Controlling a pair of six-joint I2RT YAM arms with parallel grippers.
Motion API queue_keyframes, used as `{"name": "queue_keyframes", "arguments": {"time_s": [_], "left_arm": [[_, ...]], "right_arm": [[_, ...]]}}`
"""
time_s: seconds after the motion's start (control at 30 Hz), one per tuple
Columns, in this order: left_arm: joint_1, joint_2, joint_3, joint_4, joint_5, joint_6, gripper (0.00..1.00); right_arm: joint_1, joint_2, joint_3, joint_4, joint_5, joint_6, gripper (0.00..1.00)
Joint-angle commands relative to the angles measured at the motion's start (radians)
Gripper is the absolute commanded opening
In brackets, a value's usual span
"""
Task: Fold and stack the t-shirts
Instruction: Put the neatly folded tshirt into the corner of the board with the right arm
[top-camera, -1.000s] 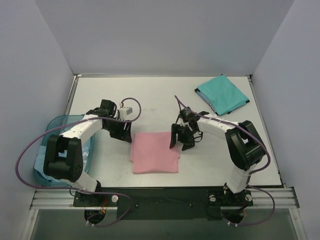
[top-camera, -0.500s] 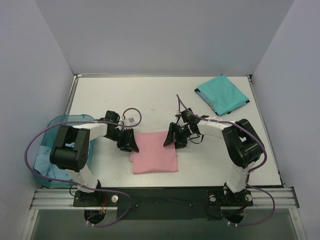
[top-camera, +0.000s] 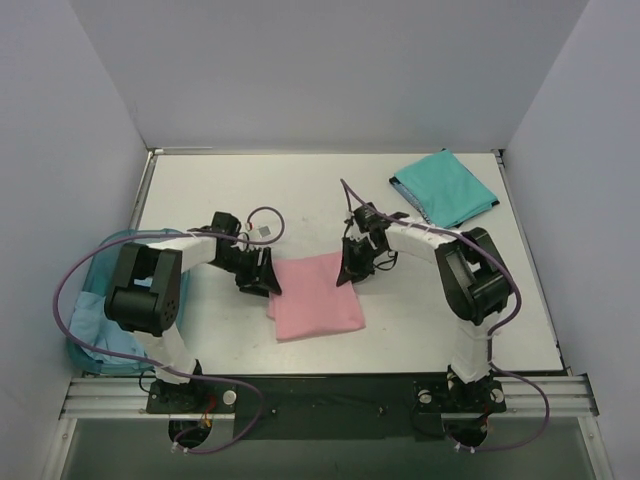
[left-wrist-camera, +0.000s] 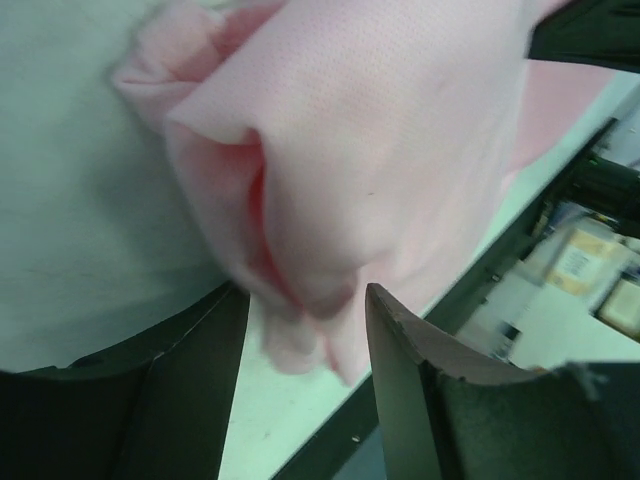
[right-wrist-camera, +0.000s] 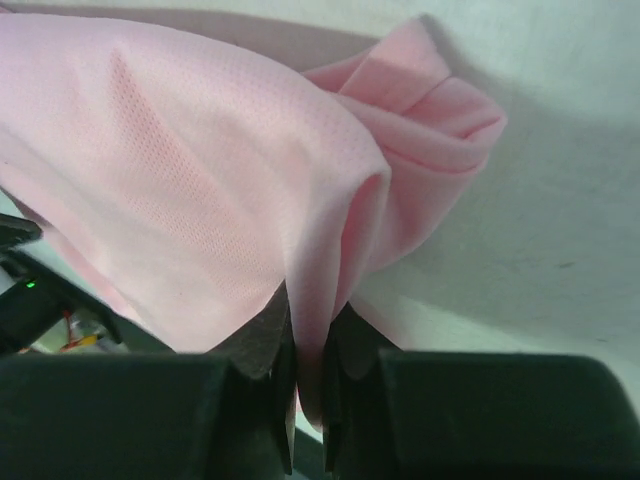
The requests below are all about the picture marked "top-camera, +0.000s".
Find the pink t shirt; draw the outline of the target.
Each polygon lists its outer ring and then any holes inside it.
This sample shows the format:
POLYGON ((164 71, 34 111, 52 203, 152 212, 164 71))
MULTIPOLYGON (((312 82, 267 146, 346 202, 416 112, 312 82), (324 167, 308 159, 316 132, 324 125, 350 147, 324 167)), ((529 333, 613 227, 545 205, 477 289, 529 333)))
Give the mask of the pink t shirt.
POLYGON ((353 285, 336 285, 340 266, 338 252, 274 262, 282 292, 269 297, 267 317, 275 323, 277 341, 350 333, 366 327, 353 285))

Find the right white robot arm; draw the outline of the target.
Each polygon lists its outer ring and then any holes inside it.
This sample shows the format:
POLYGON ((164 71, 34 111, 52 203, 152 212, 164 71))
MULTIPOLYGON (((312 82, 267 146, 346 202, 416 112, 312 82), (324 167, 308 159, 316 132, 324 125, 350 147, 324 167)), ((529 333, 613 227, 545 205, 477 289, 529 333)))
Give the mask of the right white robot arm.
POLYGON ((385 218, 373 212, 372 203, 349 212, 345 224, 337 286, 373 275, 383 254, 408 254, 437 268, 446 302, 458 318, 446 396, 458 409, 472 407, 482 397, 479 381, 490 373, 489 330, 513 292, 488 232, 440 230, 402 212, 385 218))

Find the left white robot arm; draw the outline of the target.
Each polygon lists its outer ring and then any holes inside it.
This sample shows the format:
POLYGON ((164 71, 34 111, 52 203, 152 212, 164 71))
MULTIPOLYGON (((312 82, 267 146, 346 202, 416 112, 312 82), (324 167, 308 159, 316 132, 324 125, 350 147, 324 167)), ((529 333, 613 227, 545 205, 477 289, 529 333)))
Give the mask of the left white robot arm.
POLYGON ((123 245, 104 303, 106 317, 133 334, 156 378, 172 385, 170 400, 184 412, 199 409, 206 397, 197 381, 200 363, 176 325, 182 275, 201 265, 233 274, 243 293, 282 293, 267 241, 232 214, 216 212, 210 225, 176 238, 123 245))

